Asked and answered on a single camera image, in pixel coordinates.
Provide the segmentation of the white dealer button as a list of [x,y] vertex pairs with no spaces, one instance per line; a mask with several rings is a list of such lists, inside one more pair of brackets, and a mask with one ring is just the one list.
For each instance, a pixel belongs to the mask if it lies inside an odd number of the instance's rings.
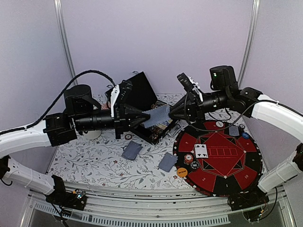
[[217,121],[215,124],[217,127],[220,127],[220,128],[222,128],[224,126],[224,123],[221,121]]

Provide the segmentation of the red 5 poker chip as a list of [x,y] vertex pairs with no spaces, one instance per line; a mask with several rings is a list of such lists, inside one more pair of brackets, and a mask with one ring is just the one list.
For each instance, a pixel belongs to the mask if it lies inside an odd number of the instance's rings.
[[186,165],[190,165],[193,162],[193,160],[194,160],[194,157],[191,154],[186,154],[184,156],[184,164],[186,164]]

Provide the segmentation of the grey card deck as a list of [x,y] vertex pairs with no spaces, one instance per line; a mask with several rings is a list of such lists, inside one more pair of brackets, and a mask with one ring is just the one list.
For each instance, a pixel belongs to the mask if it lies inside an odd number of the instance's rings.
[[158,168],[169,173],[172,167],[177,163],[178,157],[170,153],[166,153],[160,161]]

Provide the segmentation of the black 100 poker chips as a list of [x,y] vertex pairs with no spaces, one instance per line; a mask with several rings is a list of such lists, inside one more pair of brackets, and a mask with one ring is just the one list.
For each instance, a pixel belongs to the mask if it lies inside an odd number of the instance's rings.
[[190,166],[191,166],[192,169],[198,169],[200,167],[200,165],[196,161],[193,161],[190,164]]

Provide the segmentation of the orange big blind button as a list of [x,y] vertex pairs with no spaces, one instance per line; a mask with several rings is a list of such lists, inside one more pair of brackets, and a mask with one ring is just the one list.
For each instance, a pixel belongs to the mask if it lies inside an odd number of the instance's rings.
[[184,167],[180,167],[177,169],[177,175],[181,178],[186,177],[188,175],[188,170]]

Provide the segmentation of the blue small blind button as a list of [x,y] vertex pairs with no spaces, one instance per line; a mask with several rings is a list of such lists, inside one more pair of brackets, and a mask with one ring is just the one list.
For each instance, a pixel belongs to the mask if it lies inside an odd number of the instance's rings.
[[241,136],[242,136],[244,139],[249,139],[249,138],[250,138],[250,135],[249,135],[248,133],[246,133],[246,132],[243,132],[243,133],[241,134]]

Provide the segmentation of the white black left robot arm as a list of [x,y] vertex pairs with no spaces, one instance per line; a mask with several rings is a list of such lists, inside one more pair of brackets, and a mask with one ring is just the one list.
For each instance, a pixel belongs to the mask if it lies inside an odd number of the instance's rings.
[[11,154],[30,148],[57,147],[75,140],[78,135],[103,129],[114,129],[115,137],[119,139],[124,132],[150,118],[149,114],[125,102],[131,90],[131,81],[115,84],[110,107],[103,109],[93,98],[90,86],[69,82],[59,94],[65,101],[63,112],[45,112],[34,123],[0,133],[1,181],[7,186],[18,182],[38,191],[48,203],[60,208],[84,210],[87,196],[83,190],[68,192],[62,178],[28,168],[13,159]]

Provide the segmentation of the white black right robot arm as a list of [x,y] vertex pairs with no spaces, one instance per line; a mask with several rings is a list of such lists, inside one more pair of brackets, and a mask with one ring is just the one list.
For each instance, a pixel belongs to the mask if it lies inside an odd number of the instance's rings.
[[[299,111],[303,111],[303,69],[276,66],[248,67],[243,85],[256,88],[270,98]],[[285,160],[299,140],[276,126],[256,119],[244,119],[253,139],[261,149],[267,168],[270,170]],[[295,216],[303,207],[303,175],[299,174],[283,185]]]

